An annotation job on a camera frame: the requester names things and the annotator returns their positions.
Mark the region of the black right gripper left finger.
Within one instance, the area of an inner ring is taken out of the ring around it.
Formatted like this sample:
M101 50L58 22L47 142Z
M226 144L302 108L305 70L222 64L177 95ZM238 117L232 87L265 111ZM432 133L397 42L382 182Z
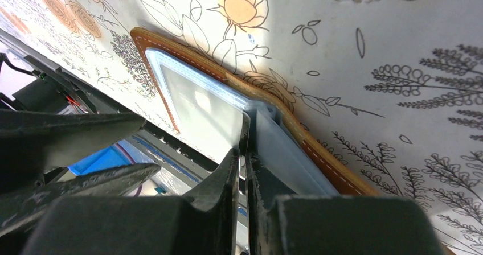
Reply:
M71 196L55 202L23 254L234 254L239 154L181 196Z

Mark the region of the black VIP credit card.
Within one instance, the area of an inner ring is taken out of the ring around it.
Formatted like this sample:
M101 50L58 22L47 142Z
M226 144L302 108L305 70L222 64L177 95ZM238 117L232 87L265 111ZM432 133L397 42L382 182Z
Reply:
M246 196L246 154L248 150L250 117L247 113L242 112L242 127L240 133L240 141L238 145L239 151L239 190L238 190L238 215L236 227L236 252L235 254L249 254L249 237L248 237L248 206Z

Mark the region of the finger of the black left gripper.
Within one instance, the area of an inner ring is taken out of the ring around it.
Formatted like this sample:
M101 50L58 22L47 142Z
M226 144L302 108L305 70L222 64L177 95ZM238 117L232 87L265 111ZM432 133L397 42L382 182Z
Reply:
M1 236L31 228L63 196L124 196L161 170L138 163L96 171L71 180L1 195Z
M1 111L1 171L40 173L66 167L138 132L135 113L58 115Z

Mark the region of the brown leather card holder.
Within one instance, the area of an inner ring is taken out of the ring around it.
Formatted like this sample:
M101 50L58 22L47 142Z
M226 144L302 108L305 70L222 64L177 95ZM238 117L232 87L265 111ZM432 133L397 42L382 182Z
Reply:
M215 158L217 145L254 153L298 194L377 194L274 95L161 34L135 27L130 35L174 131L196 149Z

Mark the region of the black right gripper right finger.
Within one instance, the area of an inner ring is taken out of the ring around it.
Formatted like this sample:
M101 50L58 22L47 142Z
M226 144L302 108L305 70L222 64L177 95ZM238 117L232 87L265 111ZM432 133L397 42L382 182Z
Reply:
M295 194L247 156L251 254L444 254L412 200Z

